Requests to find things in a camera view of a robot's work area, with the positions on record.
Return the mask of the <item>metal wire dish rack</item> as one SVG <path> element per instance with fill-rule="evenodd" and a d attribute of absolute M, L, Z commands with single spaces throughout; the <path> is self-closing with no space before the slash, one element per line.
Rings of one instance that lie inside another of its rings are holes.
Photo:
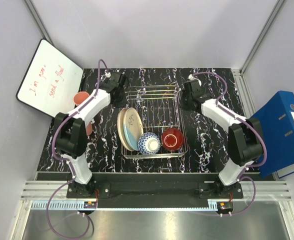
<path fill-rule="evenodd" d="M 126 90 L 127 108 L 135 108 L 142 120 L 143 131 L 152 132 L 159 138 L 165 130 L 176 128 L 183 134 L 183 144 L 177 150 L 160 147 L 156 154 L 141 154 L 121 147 L 126 159 L 178 158 L 188 151 L 184 117 L 180 109 L 180 88 L 177 85 L 129 86 Z"/>

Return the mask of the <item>light pink plastic cup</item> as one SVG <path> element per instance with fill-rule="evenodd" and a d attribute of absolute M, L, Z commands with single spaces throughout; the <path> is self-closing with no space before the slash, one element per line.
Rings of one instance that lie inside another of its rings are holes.
<path fill-rule="evenodd" d="M 73 97 L 73 102 L 75 106 L 79 106 L 80 104 L 82 104 L 89 96 L 90 94 L 86 91 L 80 91 L 75 94 Z"/>

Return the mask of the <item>cream and blue plate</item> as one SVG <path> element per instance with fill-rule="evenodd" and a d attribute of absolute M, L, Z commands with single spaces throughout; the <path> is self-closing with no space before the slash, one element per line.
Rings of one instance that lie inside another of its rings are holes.
<path fill-rule="evenodd" d="M 137 110 L 133 107 L 128 108 L 125 111 L 123 119 L 123 130 L 125 139 L 129 146 L 134 150 L 138 151 L 138 141 L 143 135 L 143 123 Z"/>

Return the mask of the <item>salmon pink plastic cup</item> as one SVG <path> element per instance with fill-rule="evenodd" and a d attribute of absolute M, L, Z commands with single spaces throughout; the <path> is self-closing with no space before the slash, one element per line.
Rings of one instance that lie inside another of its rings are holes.
<path fill-rule="evenodd" d="M 93 133 L 92 121 L 86 126 L 86 135 L 90 136 Z"/>

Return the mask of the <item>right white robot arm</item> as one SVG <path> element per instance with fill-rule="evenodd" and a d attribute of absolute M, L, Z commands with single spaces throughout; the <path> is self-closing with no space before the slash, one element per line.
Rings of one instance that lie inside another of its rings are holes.
<path fill-rule="evenodd" d="M 227 133 L 229 159 L 214 183 L 208 187 L 210 194 L 226 198 L 236 188 L 246 169 L 267 151 L 260 121 L 245 118 L 225 107 L 218 99 L 205 93 L 201 81 L 196 78 L 183 84 L 180 108 L 213 120 Z"/>

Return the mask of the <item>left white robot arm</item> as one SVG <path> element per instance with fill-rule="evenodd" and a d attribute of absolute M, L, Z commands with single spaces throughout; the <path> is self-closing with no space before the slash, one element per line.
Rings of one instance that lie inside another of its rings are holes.
<path fill-rule="evenodd" d="M 58 113 L 54 118 L 52 157 L 65 161 L 71 172 L 67 182 L 77 196 L 90 198 L 95 194 L 95 180 L 88 167 L 86 149 L 88 146 L 87 126 L 105 107 L 124 107 L 127 103 L 125 82 L 127 77 L 120 72 L 106 74 L 105 81 L 97 83 L 97 88 L 73 110 Z"/>

